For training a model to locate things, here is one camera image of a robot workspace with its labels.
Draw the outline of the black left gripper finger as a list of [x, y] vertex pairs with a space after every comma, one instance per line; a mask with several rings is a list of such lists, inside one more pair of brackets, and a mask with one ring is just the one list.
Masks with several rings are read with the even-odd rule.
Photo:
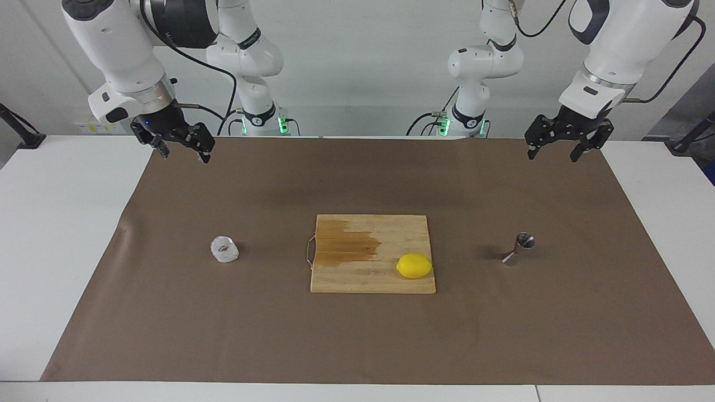
[[533, 160], [542, 147], [564, 140], [564, 132], [564, 122], [558, 118], [537, 116], [525, 132], [529, 160]]
[[586, 135], [580, 133], [578, 143], [575, 145], [574, 150], [570, 153], [570, 160], [572, 162], [577, 162], [581, 156], [590, 152], [590, 150], [600, 149], [603, 147], [613, 130], [614, 126], [611, 121], [603, 120], [603, 122], [595, 128], [595, 132], [592, 134]]

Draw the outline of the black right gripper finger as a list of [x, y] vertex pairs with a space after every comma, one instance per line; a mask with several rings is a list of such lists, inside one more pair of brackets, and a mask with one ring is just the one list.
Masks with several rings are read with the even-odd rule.
[[215, 143], [215, 138], [204, 123], [184, 127], [182, 144], [194, 150], [204, 164], [209, 163]]
[[154, 150], [158, 150], [159, 155], [163, 159], [169, 157], [170, 150], [166, 142], [164, 142], [164, 139], [160, 135], [154, 135], [146, 130], [138, 120], [132, 121], [132, 132], [141, 145], [149, 145], [154, 148]]

